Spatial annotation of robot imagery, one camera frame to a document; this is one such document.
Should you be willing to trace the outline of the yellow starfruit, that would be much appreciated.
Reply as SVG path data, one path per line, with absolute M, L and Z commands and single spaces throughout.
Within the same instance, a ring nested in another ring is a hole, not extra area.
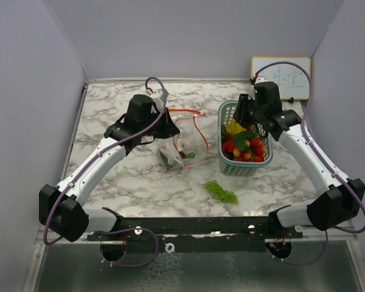
M 243 131 L 246 131 L 246 128 L 243 128 L 239 123 L 235 121 L 235 119 L 232 119 L 227 125 L 226 125 L 226 132 L 230 135 L 235 136 L 236 134 L 239 134 Z

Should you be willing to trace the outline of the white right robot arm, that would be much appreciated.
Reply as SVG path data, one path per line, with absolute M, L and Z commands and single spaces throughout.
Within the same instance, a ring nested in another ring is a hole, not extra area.
M 350 179 L 322 152 L 312 139 L 302 118 L 292 109 L 284 110 L 276 83 L 259 77 L 254 94 L 242 94 L 234 114 L 236 122 L 247 127 L 260 125 L 266 134 L 285 147 L 302 167 L 318 194 L 310 204 L 290 205 L 269 214 L 268 233 L 281 238 L 294 226 L 312 226 L 320 231 L 339 225 L 363 212 L 365 185 Z

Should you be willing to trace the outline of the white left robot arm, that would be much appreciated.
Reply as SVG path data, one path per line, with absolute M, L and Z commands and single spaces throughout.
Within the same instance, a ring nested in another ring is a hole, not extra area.
M 161 90 L 136 94 L 123 114 L 110 125 L 96 149 L 67 178 L 56 186 L 46 184 L 39 192 L 39 221 L 45 231 L 54 231 L 70 242 L 86 232 L 101 232 L 115 240 L 122 233 L 119 215 L 107 208 L 84 209 L 91 192 L 104 176 L 134 147 L 143 145 L 144 136 L 168 139 L 179 134 L 166 108 L 167 94 Z

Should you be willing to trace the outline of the white garlic bulb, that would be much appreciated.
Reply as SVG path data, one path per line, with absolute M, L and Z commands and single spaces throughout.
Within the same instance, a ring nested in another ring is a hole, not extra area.
M 181 157 L 180 153 L 185 146 L 185 140 L 182 138 L 169 138 L 166 140 L 165 145 L 160 149 L 162 153 L 170 153 L 172 157 Z

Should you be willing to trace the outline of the green grape bunch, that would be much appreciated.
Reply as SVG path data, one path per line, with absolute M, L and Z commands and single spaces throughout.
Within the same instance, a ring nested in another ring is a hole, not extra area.
M 208 181 L 203 185 L 204 189 L 207 190 L 214 198 L 221 201 L 222 203 L 237 204 L 238 198 L 234 192 L 224 189 L 217 180 Z

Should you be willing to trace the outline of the clear orange-zip bag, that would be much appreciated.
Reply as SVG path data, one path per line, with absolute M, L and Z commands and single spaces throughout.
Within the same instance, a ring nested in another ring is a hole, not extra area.
M 169 113 L 179 134 L 158 142 L 158 164 L 166 170 L 179 170 L 205 160 L 209 144 L 198 122 L 207 113 L 194 109 L 170 109 Z

